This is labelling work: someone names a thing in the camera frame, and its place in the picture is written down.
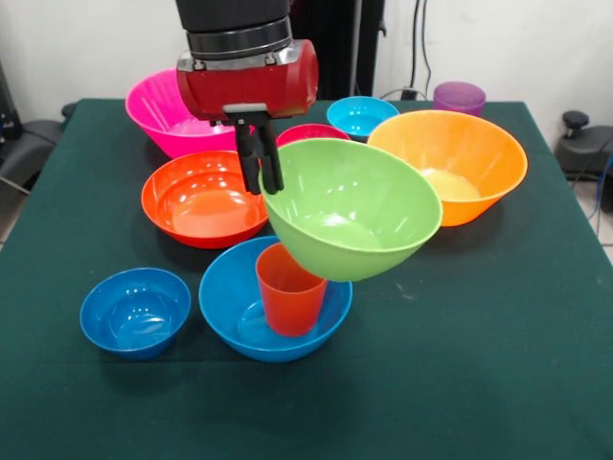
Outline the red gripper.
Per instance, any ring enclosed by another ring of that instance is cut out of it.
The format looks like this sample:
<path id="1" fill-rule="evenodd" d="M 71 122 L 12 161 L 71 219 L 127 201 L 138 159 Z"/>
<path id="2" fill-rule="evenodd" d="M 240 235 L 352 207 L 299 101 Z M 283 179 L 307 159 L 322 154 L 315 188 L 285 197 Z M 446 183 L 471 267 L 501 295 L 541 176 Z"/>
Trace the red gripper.
<path id="1" fill-rule="evenodd" d="M 276 52 L 230 60 L 201 61 L 186 52 L 177 62 L 176 78 L 184 105 L 199 120 L 228 123 L 231 116 L 249 112 L 278 119 L 303 115 L 314 105 L 319 66 L 312 42 L 298 39 Z M 251 125 L 236 122 L 245 190 L 259 195 L 260 162 L 253 131 Z M 284 181 L 270 119 L 258 126 L 258 136 L 263 186 L 274 195 L 284 189 Z"/>

